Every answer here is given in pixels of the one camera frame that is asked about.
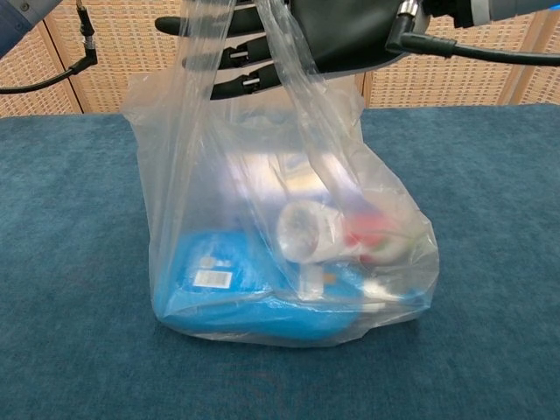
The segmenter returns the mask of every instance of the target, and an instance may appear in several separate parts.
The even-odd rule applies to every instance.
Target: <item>blue table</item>
[[[0,418],[560,418],[560,107],[362,121],[433,221],[433,307],[293,350],[154,319],[121,116],[0,120]]]

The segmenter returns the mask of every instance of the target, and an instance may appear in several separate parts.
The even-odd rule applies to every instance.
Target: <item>blue carpet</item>
[[[363,129],[433,221],[433,307],[290,350],[154,319],[121,116],[0,120],[0,418],[560,418],[560,108],[370,110]]]

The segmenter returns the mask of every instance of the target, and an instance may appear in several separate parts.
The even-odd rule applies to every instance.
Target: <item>label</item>
[[[227,271],[213,271],[200,269],[194,278],[193,286],[214,287],[216,289],[229,289],[232,273]]]

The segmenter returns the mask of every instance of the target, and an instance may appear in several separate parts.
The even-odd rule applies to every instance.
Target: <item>transparent plastic bag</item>
[[[123,105],[157,318],[290,347],[416,318],[438,278],[430,222],[363,143],[352,78],[318,74],[283,0],[255,3],[283,87],[210,101],[216,78],[238,74],[217,72],[235,0],[189,0],[174,68],[133,80]]]

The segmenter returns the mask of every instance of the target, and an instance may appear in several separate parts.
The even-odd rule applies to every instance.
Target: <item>blue package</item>
[[[300,268],[280,268],[260,237],[207,232],[182,237],[169,276],[154,290],[154,311],[192,335],[248,334],[323,340],[344,332],[361,313],[362,277],[347,262],[319,268],[320,299],[298,295]]]

